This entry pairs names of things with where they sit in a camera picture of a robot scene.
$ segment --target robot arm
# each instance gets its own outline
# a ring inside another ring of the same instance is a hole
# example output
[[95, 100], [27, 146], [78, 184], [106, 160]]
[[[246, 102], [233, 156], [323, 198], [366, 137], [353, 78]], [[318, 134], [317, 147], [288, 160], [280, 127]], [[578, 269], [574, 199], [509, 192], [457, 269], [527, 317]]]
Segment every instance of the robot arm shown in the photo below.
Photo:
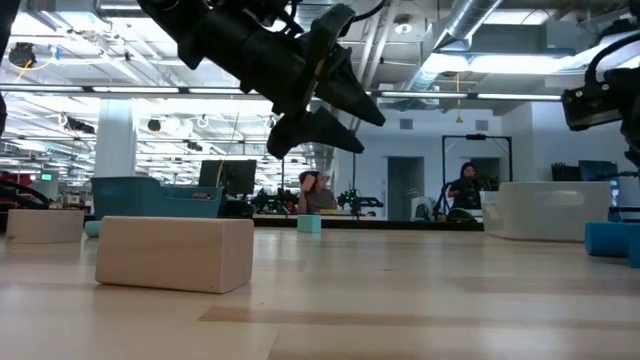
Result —
[[[238, 78], [244, 93], [255, 90], [273, 102], [272, 111], [283, 116], [271, 130], [267, 149], [279, 159], [306, 142], [364, 150], [328, 110], [306, 110], [314, 95], [371, 124], [385, 122], [353, 73], [351, 50], [337, 43], [353, 21], [362, 19], [346, 5], [332, 6], [309, 32], [296, 37], [302, 29], [284, 11], [288, 0], [138, 2], [177, 42], [178, 56], [191, 69], [206, 57]], [[285, 21], [287, 33], [264, 28], [277, 18]]]
[[[630, 9], [637, 18], [640, 2], [630, 1]], [[640, 34], [618, 40], [598, 53], [585, 72], [585, 85], [566, 90], [562, 104], [567, 125], [573, 131], [622, 120], [620, 132], [629, 145], [625, 156], [640, 168], [640, 68], [613, 69], [604, 73], [604, 81], [596, 78], [602, 59], [637, 41]]]

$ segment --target blue foam block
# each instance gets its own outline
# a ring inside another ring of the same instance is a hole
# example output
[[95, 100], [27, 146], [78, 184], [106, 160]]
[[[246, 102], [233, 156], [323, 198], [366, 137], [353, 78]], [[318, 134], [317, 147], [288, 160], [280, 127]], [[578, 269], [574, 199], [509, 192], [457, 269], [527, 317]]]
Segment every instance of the blue foam block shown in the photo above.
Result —
[[322, 229], [322, 217], [320, 215], [299, 215], [298, 231], [306, 233], [319, 233]]
[[629, 265], [640, 269], [640, 238], [631, 239], [629, 243]]
[[87, 221], [84, 224], [84, 232], [88, 237], [100, 236], [100, 230], [102, 229], [102, 221]]
[[626, 258], [634, 238], [640, 238], [640, 224], [587, 223], [584, 247], [591, 256]]

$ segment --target white column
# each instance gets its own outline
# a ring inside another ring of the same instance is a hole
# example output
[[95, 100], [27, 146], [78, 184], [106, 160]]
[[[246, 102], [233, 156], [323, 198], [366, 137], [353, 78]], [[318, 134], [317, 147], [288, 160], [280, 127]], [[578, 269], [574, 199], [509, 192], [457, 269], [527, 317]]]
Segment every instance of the white column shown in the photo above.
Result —
[[102, 100], [95, 177], [135, 175], [137, 123], [132, 100]]

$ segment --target doorway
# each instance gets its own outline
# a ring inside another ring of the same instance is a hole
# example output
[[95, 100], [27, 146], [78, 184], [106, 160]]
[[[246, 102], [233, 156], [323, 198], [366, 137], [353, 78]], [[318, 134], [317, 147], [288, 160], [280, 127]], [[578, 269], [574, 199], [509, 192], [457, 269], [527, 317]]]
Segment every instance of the doorway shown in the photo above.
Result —
[[389, 221], [411, 221], [411, 199], [424, 196], [424, 158], [387, 158], [387, 209]]

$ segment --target white storage box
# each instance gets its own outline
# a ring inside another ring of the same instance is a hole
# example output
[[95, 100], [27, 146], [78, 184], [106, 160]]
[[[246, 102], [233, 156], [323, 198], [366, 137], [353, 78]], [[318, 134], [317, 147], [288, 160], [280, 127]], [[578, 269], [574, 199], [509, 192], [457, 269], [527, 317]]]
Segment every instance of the white storage box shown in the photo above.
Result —
[[487, 234], [507, 239], [584, 241], [587, 222], [606, 222], [608, 182], [513, 182], [482, 192]]

